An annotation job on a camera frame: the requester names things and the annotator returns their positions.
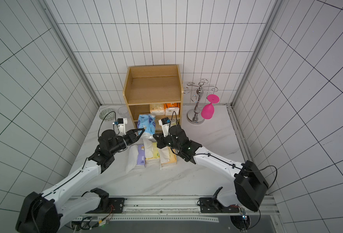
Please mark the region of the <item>green-yellow floral tissue pack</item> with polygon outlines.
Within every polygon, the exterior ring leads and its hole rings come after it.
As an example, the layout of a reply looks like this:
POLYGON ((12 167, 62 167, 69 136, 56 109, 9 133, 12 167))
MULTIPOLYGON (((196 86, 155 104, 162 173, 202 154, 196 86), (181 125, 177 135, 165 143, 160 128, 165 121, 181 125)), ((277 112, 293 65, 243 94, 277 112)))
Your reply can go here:
POLYGON ((158 152, 157 143, 144 138, 143 144, 146 164, 159 163, 160 155, 158 152))

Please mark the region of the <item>orange-yellow tissue pack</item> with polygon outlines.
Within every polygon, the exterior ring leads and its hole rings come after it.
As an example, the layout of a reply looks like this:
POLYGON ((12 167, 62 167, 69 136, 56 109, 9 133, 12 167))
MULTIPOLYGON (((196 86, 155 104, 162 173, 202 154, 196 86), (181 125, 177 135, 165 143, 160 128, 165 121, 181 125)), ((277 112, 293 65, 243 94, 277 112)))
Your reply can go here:
POLYGON ((170 147, 164 147, 162 149, 158 149, 160 155, 160 169, 164 169, 169 166, 173 166, 177 164, 177 157, 174 154, 170 147))

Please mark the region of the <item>purple dog tissue pack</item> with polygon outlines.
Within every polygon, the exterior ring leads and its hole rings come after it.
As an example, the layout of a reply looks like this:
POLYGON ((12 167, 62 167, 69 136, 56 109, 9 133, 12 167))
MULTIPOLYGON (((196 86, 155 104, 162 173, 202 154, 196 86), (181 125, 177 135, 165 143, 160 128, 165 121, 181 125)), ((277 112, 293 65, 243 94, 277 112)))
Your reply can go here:
POLYGON ((125 168, 126 173, 134 169, 146 168, 146 157, 143 144, 133 145, 129 148, 128 162, 125 168))

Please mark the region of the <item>light blue tissue pack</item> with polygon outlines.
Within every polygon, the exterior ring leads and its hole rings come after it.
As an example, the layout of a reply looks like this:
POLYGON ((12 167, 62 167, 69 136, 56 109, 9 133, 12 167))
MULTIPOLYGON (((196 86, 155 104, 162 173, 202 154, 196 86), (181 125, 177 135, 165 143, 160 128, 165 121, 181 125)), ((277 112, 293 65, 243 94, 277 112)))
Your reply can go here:
POLYGON ((155 134, 155 115, 152 114, 141 114, 138 116, 137 128, 144 128, 144 133, 141 138, 148 140, 153 139, 153 134, 155 134))

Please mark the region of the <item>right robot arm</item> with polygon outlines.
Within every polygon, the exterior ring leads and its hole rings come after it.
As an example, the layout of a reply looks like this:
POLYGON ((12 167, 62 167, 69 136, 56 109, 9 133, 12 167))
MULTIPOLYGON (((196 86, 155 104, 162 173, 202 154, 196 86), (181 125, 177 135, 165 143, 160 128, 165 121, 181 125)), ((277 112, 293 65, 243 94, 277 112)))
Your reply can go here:
POLYGON ((159 149, 169 147, 186 162, 209 168, 231 181, 234 189, 217 193, 219 204, 229 207, 239 202, 251 211, 259 211, 269 184, 253 162, 240 163, 213 153, 190 140, 180 125, 171 126, 167 134, 154 134, 153 138, 159 149))

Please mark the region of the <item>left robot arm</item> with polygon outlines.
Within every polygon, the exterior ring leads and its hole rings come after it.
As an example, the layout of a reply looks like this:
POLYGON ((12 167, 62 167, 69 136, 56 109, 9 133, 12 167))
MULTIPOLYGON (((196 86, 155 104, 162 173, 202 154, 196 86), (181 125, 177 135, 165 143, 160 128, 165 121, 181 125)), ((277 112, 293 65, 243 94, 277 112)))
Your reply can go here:
POLYGON ((32 192, 23 201, 16 223, 19 233, 56 233, 76 217, 93 212, 109 213, 114 210, 109 194, 99 188, 70 200, 89 181, 102 174, 115 160, 115 154, 138 142, 144 129, 132 129, 119 136, 114 130, 102 132, 94 153, 71 175, 41 193, 32 192))

